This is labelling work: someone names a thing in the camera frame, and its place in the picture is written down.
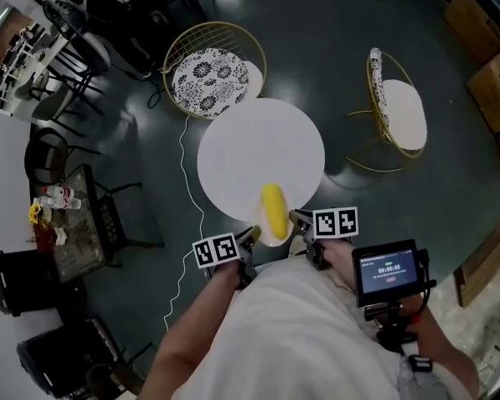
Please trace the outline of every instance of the person's arm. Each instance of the person's arm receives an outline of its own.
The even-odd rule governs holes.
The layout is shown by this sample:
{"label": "person's arm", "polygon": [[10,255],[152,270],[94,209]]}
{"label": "person's arm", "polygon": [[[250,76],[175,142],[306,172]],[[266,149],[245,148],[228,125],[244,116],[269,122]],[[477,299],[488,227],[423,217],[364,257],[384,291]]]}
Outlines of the person's arm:
{"label": "person's arm", "polygon": [[[332,264],[333,269],[355,293],[356,281],[352,260],[354,247],[348,242],[338,240],[320,243],[324,246],[324,259]],[[420,295],[404,299],[402,312],[404,315],[415,313],[422,301]],[[448,341],[428,307],[424,308],[418,322],[408,326],[407,330],[417,334],[418,352],[421,356],[444,366],[461,381],[473,398],[478,396],[478,371],[473,361]]]}
{"label": "person's arm", "polygon": [[239,284],[238,263],[229,262],[200,292],[164,336],[140,400],[170,399],[208,353]]}

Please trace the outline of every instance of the digital display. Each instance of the digital display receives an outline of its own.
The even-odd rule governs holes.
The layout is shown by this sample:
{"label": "digital display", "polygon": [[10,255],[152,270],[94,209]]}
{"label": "digital display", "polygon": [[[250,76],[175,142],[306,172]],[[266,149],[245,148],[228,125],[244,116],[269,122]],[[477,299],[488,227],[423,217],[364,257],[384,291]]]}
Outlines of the digital display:
{"label": "digital display", "polygon": [[417,281],[413,250],[388,253],[359,260],[363,293],[396,288]]}

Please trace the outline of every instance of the white seat cushion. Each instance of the white seat cushion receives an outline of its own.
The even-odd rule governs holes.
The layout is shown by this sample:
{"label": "white seat cushion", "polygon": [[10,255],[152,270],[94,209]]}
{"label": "white seat cushion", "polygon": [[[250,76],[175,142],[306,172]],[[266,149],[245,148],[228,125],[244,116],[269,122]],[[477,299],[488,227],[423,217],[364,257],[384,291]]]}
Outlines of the white seat cushion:
{"label": "white seat cushion", "polygon": [[417,89],[400,80],[385,80],[383,93],[387,101],[388,129],[398,146],[410,151],[424,147],[428,127]]}

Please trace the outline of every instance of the white shirt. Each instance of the white shirt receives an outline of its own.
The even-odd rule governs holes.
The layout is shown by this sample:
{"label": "white shirt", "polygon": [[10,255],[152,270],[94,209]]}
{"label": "white shirt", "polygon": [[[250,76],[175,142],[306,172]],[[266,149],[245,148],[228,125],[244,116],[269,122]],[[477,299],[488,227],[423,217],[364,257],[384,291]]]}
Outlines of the white shirt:
{"label": "white shirt", "polygon": [[398,399],[400,356],[355,297],[305,257],[262,270],[232,301],[207,356],[173,398]]}

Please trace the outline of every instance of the white cable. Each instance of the white cable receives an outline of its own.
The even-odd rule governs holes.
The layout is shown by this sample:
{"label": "white cable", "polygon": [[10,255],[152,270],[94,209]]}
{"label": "white cable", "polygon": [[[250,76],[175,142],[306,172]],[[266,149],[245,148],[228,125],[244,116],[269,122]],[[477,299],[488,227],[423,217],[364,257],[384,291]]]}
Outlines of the white cable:
{"label": "white cable", "polygon": [[[189,117],[191,117],[191,116],[187,116],[187,118],[185,119],[185,128],[183,129],[182,135],[179,138],[180,147],[182,148],[182,159],[180,160],[180,168],[182,168],[183,176],[185,177],[185,185],[187,185],[187,192],[189,193],[189,197],[191,198],[192,204],[194,204],[195,208],[198,209],[200,211],[200,213],[202,214],[202,218],[200,219],[199,229],[200,229],[200,239],[203,240],[202,224],[203,224],[203,219],[205,217],[205,213],[203,212],[202,208],[200,206],[198,206],[197,203],[194,201],[193,195],[191,194],[191,189],[189,188],[189,181],[187,179],[187,173],[185,172],[185,169],[183,168],[183,158],[185,158],[185,148],[183,147],[182,139],[183,139],[183,135],[185,135],[185,132],[187,131]],[[180,282],[183,280],[183,277],[185,276],[185,270],[186,270],[185,258],[188,257],[191,253],[193,253],[193,251],[189,252],[182,259],[183,272],[182,272],[182,275],[180,276],[180,278],[177,280],[177,293],[176,293],[176,296],[170,300],[170,311],[168,312],[167,315],[163,316],[163,321],[165,322],[165,328],[167,328],[167,332],[168,332],[167,318],[169,318],[173,314],[173,311],[174,311],[173,301],[178,299],[178,297],[180,296],[180,292],[181,292]]]}
{"label": "white cable", "polygon": [[183,272],[182,272],[182,275],[180,276],[180,278],[177,280],[177,293],[176,293],[176,296],[173,297],[171,300],[170,300],[170,311],[168,312],[168,314],[166,316],[163,316],[163,320],[165,322],[165,328],[167,328],[167,332],[168,332],[168,323],[167,323],[167,318],[169,318],[172,313],[173,313],[173,301],[175,301],[176,299],[178,299],[178,297],[180,296],[180,282],[182,281],[183,277],[185,276],[185,258],[188,257],[191,253],[193,253],[193,251],[189,252],[187,255],[185,255],[182,259],[182,263],[183,263]]}
{"label": "white cable", "polygon": [[191,198],[192,204],[194,204],[194,207],[198,209],[202,213],[202,219],[200,219],[200,240],[203,240],[203,234],[202,234],[202,224],[203,224],[203,219],[205,217],[205,213],[203,212],[202,208],[197,205],[197,203],[194,201],[193,195],[191,194],[191,189],[189,188],[189,181],[187,179],[187,173],[185,172],[185,169],[183,168],[183,158],[185,157],[185,148],[183,147],[182,144],[182,138],[183,135],[185,135],[185,132],[187,131],[187,123],[188,120],[191,116],[187,116],[185,119],[185,128],[183,129],[182,135],[180,136],[179,142],[180,142],[180,147],[182,148],[182,159],[180,160],[180,168],[182,168],[183,176],[185,177],[185,185],[187,185],[187,192],[189,193],[189,197]]}

